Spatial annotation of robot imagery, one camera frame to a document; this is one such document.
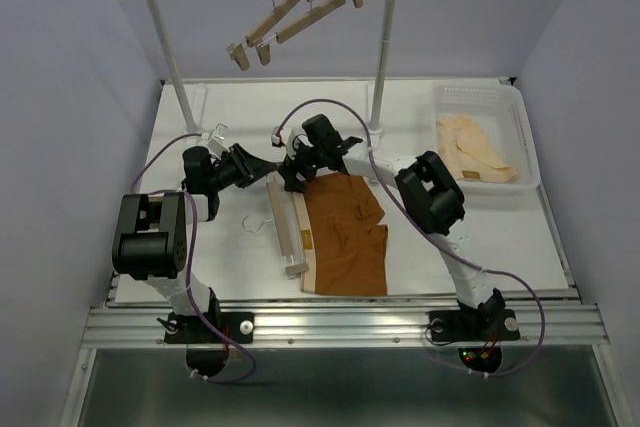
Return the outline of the wooden clip hanger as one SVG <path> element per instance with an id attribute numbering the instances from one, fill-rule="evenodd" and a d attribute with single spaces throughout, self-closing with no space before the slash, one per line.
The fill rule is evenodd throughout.
<path id="1" fill-rule="evenodd" d="M 364 6 L 364 0 L 351 0 L 351 2 L 356 9 L 362 8 Z M 284 44 L 303 31 L 317 24 L 339 8 L 345 6 L 346 3 L 347 0 L 326 0 L 323 3 L 317 5 L 313 4 L 312 7 L 309 7 L 307 12 L 305 12 L 295 20 L 287 23 L 284 26 L 278 27 L 278 24 L 281 22 L 280 21 L 276 25 L 276 27 L 268 34 L 268 37 L 271 37 L 273 34 L 276 35 L 275 41 L 272 43 L 272 45 Z"/>
<path id="2" fill-rule="evenodd" d="M 272 225 L 277 236 L 278 248 L 284 266 L 284 274 L 289 279 L 301 278 L 309 271 L 298 232 L 293 198 L 284 190 L 275 174 L 268 174 L 265 188 L 271 213 L 267 217 L 246 214 L 241 225 L 245 232 L 257 234 Z"/>
<path id="3" fill-rule="evenodd" d="M 236 63 L 241 71 L 247 71 L 250 68 L 247 51 L 251 49 L 257 54 L 261 65 L 266 66 L 270 63 L 271 45 L 275 41 L 276 35 L 273 34 L 271 37 L 268 37 L 268 34 L 302 0 L 282 0 L 279 3 L 276 3 L 275 0 L 271 1 L 272 10 L 245 35 L 244 40 L 239 44 L 231 43 L 227 47 L 230 59 Z M 309 7 L 313 6 L 314 0 L 306 1 Z"/>

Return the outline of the brown underwear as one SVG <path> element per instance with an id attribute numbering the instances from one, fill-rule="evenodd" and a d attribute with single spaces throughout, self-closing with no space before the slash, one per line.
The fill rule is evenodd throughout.
<path id="1" fill-rule="evenodd" d="M 303 246 L 312 255 L 301 290 L 323 296 L 385 296 L 385 212 L 361 176 L 333 173 L 294 196 Z"/>

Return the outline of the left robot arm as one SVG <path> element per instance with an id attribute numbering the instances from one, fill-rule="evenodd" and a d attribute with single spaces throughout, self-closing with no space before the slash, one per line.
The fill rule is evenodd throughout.
<path id="1" fill-rule="evenodd" d="M 277 164 L 238 144 L 219 156 L 204 146 L 190 147 L 182 159 L 182 190 L 122 198 L 112 265 L 117 273 L 154 288 L 170 304 L 172 315 L 161 323 L 167 333 L 193 333 L 210 341 L 224 331 L 224 323 L 215 293 L 192 273 L 197 223 L 215 219 L 220 192 L 230 186 L 249 187 L 276 171 Z M 201 217 L 196 195 L 206 198 Z"/>

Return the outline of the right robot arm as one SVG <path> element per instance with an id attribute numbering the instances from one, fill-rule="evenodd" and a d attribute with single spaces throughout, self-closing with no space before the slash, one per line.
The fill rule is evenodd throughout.
<path id="1" fill-rule="evenodd" d="M 321 169 L 395 188 L 406 217 L 440 251 L 454 283 L 463 331 L 482 337 L 496 327 L 504 298 L 487 273 L 464 258 L 471 250 L 463 225 L 464 194 L 438 154 L 427 151 L 409 164 L 393 156 L 377 161 L 367 140 L 342 138 L 324 114 L 311 117 L 299 129 L 276 127 L 271 142 L 286 149 L 279 172 L 288 191 L 302 192 L 304 183 Z"/>

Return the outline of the cream underwear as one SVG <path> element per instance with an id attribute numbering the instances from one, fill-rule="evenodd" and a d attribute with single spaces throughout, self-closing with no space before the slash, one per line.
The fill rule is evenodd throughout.
<path id="1" fill-rule="evenodd" d="M 438 152 L 455 180 L 506 184 L 517 170 L 498 154 L 485 133 L 467 115 L 439 116 Z"/>

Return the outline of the white plastic laundry basket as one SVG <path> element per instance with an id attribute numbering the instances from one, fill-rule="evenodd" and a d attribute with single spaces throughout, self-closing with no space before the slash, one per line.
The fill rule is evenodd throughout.
<path id="1" fill-rule="evenodd" d="M 438 83 L 437 153 L 465 192 L 520 193 L 541 180 L 521 93 L 506 85 Z"/>

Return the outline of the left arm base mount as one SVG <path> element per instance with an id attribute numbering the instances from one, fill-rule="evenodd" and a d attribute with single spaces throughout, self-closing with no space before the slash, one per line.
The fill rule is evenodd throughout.
<path id="1" fill-rule="evenodd" d="M 190 376 L 206 382 L 229 384 L 252 375 L 256 370 L 256 359 L 247 346 L 253 343 L 255 315 L 240 311 L 223 312 L 217 320 L 209 314 L 204 317 L 206 322 L 198 316 L 175 313 L 156 318 L 164 329 L 163 342 L 186 348 L 185 364 Z M 224 374 L 235 353 L 248 358 L 248 372 Z"/>

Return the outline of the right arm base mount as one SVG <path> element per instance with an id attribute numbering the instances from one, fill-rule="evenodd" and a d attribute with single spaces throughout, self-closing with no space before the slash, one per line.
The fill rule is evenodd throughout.
<path id="1" fill-rule="evenodd" d="M 501 367 L 502 342 L 521 338 L 515 312 L 502 310 L 482 326 L 472 314 L 461 310 L 432 310 L 427 313 L 425 337 L 436 347 L 456 346 L 463 366 L 472 371 L 495 374 Z"/>

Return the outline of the aluminium rail frame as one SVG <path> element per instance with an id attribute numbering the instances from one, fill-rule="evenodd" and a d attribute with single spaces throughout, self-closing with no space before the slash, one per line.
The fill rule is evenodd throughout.
<path id="1" fill-rule="evenodd" d="M 541 307 L 524 297 L 507 305 L 516 313 L 519 346 L 534 345 L 538 324 L 546 322 L 545 346 L 588 345 L 604 382 L 606 398 L 620 426 L 635 423 L 626 392 L 612 360 L 610 339 L 597 306 L 574 295 L 545 300 Z M 438 296 L 387 299 L 294 299 L 285 301 L 227 301 L 232 313 L 255 315 L 255 349 L 423 347 L 427 314 L 450 310 L 452 299 Z M 89 312 L 63 414 L 63 426 L 80 423 L 96 355 L 101 349 L 167 348 L 158 318 L 170 312 L 163 303 L 108 302 Z"/>

